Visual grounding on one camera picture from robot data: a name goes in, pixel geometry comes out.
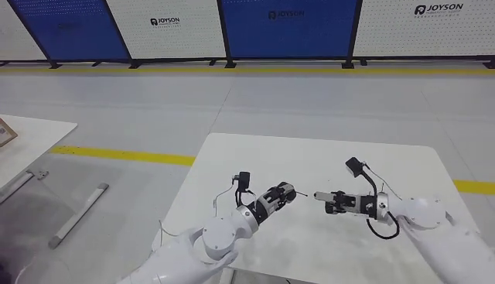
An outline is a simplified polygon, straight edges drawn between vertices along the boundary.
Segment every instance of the silver metal part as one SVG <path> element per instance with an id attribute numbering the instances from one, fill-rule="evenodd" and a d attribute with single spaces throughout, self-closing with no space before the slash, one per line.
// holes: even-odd
<path id="1" fill-rule="evenodd" d="M 46 170 L 38 170 L 38 171 L 28 170 L 27 173 L 31 173 L 32 175 L 34 175 L 34 177 L 37 178 L 39 181 L 45 179 L 50 174 L 50 172 Z"/>
<path id="2" fill-rule="evenodd" d="M 247 224 L 249 224 L 249 227 L 255 233 L 259 229 L 258 222 L 256 221 L 256 218 L 254 215 L 249 211 L 249 209 L 246 206 L 240 206 L 237 208 L 239 213 L 242 215 L 242 217 L 246 220 Z"/>
<path id="3" fill-rule="evenodd" d="M 284 193 L 288 193 L 294 190 L 294 186 L 288 183 L 279 186 L 278 188 L 282 188 L 284 190 Z M 264 193 L 261 197 L 258 198 L 258 201 L 265 208 L 265 210 L 268 213 L 268 216 L 270 217 L 270 215 L 272 215 L 278 209 L 280 198 L 272 199 L 271 191 L 268 190 L 268 192 Z"/>
<path id="4" fill-rule="evenodd" d="M 388 195 L 384 192 L 377 194 L 377 221 L 387 223 L 389 216 L 388 212 Z"/>
<path id="5" fill-rule="evenodd" d="M 335 194 L 334 193 L 322 193 L 322 192 L 316 192 L 315 193 L 315 199 L 320 200 L 320 201 L 325 201 L 330 204 L 335 204 Z M 361 196 L 358 195 L 347 195 L 347 197 L 354 197 L 355 199 L 355 204 L 353 206 L 341 206 L 342 210 L 345 210 L 346 212 L 350 213 L 356 213 L 356 214 L 361 214 L 360 212 L 360 205 L 361 205 Z"/>

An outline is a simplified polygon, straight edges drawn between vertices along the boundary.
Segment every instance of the black metal post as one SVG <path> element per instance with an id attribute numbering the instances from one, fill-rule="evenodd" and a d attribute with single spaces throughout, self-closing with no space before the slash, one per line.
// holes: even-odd
<path id="1" fill-rule="evenodd" d="M 131 53 L 129 52 L 129 49 L 127 48 L 127 44 L 125 44 L 124 37 L 121 34 L 121 30 L 118 28 L 117 22 L 115 22 L 114 15 L 111 13 L 110 6 L 108 5 L 107 0 L 101 0 L 103 2 L 104 7 L 107 9 L 108 16 L 110 16 L 111 23 L 115 27 L 115 31 L 117 32 L 118 38 L 121 41 L 122 46 L 125 49 L 125 53 L 127 54 L 128 62 L 131 64 L 129 69 L 136 69 L 141 64 L 138 65 L 138 63 L 132 59 Z"/>
<path id="2" fill-rule="evenodd" d="M 24 17 L 22 16 L 21 12 L 19 12 L 19 10 L 17 9 L 17 6 L 14 4 L 14 2 L 12 0 L 7 0 L 7 2 L 9 3 L 10 7 L 12 8 L 12 10 L 14 10 L 14 13 L 17 15 L 17 17 L 19 18 L 19 20 L 21 21 L 21 23 L 24 25 L 24 27 L 28 31 L 29 35 L 31 35 L 32 39 L 34 40 L 34 42 L 36 43 L 36 45 L 39 47 L 39 49 L 41 50 L 41 52 L 43 53 L 43 55 L 46 57 L 46 60 L 48 60 L 49 64 L 51 65 L 50 69 L 56 69 L 56 68 L 62 66 L 62 65 L 54 62 L 50 58 L 50 55 L 48 55 L 48 52 L 46 52 L 45 48 L 43 47 L 43 45 L 41 44 L 41 42 L 38 40 L 38 37 L 35 35 L 35 33 L 33 32 L 33 30 L 29 27 L 28 22 L 24 19 Z"/>
<path id="3" fill-rule="evenodd" d="M 222 37 L 224 38 L 225 56 L 227 57 L 227 65 L 225 65 L 225 68 L 235 68 L 236 63 L 234 63 L 234 60 L 232 59 L 232 55 L 230 54 L 229 37 L 227 35 L 227 26 L 225 24 L 224 5 L 222 4 L 222 0 L 217 0 L 217 7 L 218 7 L 218 14 L 220 16 Z"/>
<path id="4" fill-rule="evenodd" d="M 353 55 L 354 46 L 356 45 L 357 28 L 359 27 L 359 19 L 361 16 L 361 8 L 363 7 L 363 0 L 356 0 L 356 9 L 354 10 L 353 29 L 350 35 L 349 50 L 347 51 L 346 62 L 342 64 L 343 69 L 354 69 Z"/>
<path id="5" fill-rule="evenodd" d="M 488 63 L 483 63 L 483 65 L 485 65 L 485 67 L 488 69 L 495 69 L 495 58 L 493 58 Z"/>

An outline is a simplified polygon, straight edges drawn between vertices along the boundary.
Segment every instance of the black cable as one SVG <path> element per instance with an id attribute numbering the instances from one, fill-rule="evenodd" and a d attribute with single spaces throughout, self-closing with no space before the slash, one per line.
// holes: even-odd
<path id="1" fill-rule="evenodd" d="M 366 179 L 366 181 L 371 184 L 371 186 L 373 187 L 373 194 L 376 197 L 378 195 L 377 185 L 374 183 L 373 179 L 371 179 L 370 176 L 368 176 L 367 173 L 365 173 L 364 171 L 361 173 L 361 176 L 364 176 L 364 179 Z"/>
<path id="2" fill-rule="evenodd" d="M 241 192 L 239 190 L 235 191 L 235 203 L 237 204 L 237 207 L 240 207 L 242 204 L 242 199 L 241 199 Z"/>
<path id="3" fill-rule="evenodd" d="M 373 227 L 371 226 L 370 219 L 369 218 L 366 219 L 366 224 L 368 224 L 368 227 L 370 228 L 371 232 L 373 232 L 373 234 L 376 235 L 377 237 L 379 237 L 380 239 L 384 239 L 384 240 L 393 239 L 393 238 L 397 237 L 399 235 L 399 233 L 401 232 L 401 227 L 399 226 L 399 222 L 395 219 L 394 215 L 392 215 L 392 213 L 390 213 L 390 211 L 388 211 L 387 214 L 388 214 L 389 217 L 391 217 L 391 219 L 395 223 L 395 226 L 397 227 L 397 230 L 395 231 L 395 234 L 393 234 L 392 236 L 385 237 L 385 236 L 382 236 L 381 234 L 378 234 L 373 229 Z"/>

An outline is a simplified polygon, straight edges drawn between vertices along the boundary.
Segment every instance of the joyson logo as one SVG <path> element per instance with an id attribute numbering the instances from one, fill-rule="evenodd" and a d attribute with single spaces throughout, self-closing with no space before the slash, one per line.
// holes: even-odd
<path id="1" fill-rule="evenodd" d="M 268 11 L 268 19 L 290 19 L 302 17 L 304 17 L 304 11 L 302 10 Z"/>
<path id="2" fill-rule="evenodd" d="M 415 15 L 446 16 L 461 12 L 464 4 L 450 5 L 418 5 L 415 9 Z"/>
<path id="3" fill-rule="evenodd" d="M 179 18 L 161 18 L 161 19 L 150 19 L 152 26 L 178 26 L 180 24 Z"/>

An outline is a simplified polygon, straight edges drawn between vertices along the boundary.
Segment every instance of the yellow floor line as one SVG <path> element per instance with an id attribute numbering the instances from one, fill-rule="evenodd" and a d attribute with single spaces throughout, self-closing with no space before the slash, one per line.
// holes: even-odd
<path id="1" fill-rule="evenodd" d="M 173 154 L 158 154 L 148 152 L 121 151 L 117 149 L 81 148 L 79 146 L 56 146 L 51 150 L 54 154 L 66 154 L 75 156 L 89 156 L 105 159 L 134 160 L 148 163 L 165 163 L 169 165 L 192 166 L 194 156 L 182 156 Z M 467 180 L 454 180 L 454 184 L 460 193 L 479 193 L 483 195 L 495 195 L 495 183 L 477 182 Z"/>
<path id="2" fill-rule="evenodd" d="M 215 74 L 455 74 L 455 75 L 495 75 L 495 70 L 489 69 L 415 69 L 415 68 L 304 68 L 304 67 L 235 67 L 224 69 L 218 67 L 139 67 L 104 68 L 104 67 L 61 67 L 53 70 L 48 68 L 0 68 L 0 73 L 68 73 L 68 74 L 136 74 L 136 73 L 215 73 Z"/>
<path id="3" fill-rule="evenodd" d="M 81 148 L 78 146 L 56 146 L 52 149 L 54 154 L 68 154 L 76 156 L 90 156 L 105 159 L 134 160 L 148 163 L 167 163 L 170 165 L 192 166 L 194 156 L 182 156 L 173 154 L 157 154 L 148 152 L 121 151 L 117 149 Z"/>
<path id="4" fill-rule="evenodd" d="M 495 183 L 476 182 L 466 180 L 454 180 L 454 184 L 460 193 L 481 193 L 484 195 L 495 195 Z"/>

